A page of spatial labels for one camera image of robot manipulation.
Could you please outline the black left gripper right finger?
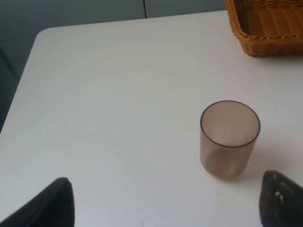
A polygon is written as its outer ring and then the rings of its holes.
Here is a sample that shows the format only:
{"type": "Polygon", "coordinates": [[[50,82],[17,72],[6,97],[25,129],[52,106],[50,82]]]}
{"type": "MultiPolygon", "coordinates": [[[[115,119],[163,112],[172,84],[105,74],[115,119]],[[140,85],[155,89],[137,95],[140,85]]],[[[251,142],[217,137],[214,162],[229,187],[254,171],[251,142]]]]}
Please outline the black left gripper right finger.
{"type": "Polygon", "coordinates": [[[259,214],[264,227],[301,227],[303,225],[303,188],[276,170],[262,178],[259,214]]]}

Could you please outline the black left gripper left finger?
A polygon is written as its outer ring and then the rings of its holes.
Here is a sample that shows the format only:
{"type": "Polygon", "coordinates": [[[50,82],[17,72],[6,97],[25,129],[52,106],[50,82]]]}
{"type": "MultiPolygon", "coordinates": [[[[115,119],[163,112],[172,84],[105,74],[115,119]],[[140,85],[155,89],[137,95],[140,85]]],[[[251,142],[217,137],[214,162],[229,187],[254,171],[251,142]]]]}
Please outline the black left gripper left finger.
{"type": "Polygon", "coordinates": [[[1,221],[2,227],[74,227],[75,204],[72,184],[60,177],[27,204],[1,221]]]}

